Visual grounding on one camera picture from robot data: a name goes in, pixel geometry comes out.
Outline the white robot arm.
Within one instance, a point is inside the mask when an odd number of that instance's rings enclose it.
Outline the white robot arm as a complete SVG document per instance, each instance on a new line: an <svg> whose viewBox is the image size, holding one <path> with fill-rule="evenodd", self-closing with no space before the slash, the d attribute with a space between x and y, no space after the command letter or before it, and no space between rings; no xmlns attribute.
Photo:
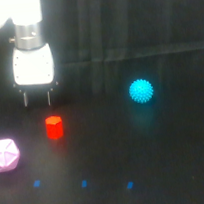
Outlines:
<svg viewBox="0 0 204 204"><path fill-rule="evenodd" d="M0 0L0 29L12 20L15 35L9 39L13 48L13 77L28 106L27 86L50 85L55 78L55 64L50 45L43 39L41 0Z"/></svg>

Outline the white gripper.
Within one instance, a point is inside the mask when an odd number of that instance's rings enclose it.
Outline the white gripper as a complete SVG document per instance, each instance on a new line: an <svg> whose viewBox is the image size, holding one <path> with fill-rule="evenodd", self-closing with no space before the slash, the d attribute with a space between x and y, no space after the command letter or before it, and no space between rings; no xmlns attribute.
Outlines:
<svg viewBox="0 0 204 204"><path fill-rule="evenodd" d="M36 50L13 50L14 87L24 92L24 106L28 107L27 90L53 87L56 75L53 53L46 44ZM47 92L48 105L52 105L51 92Z"/></svg>

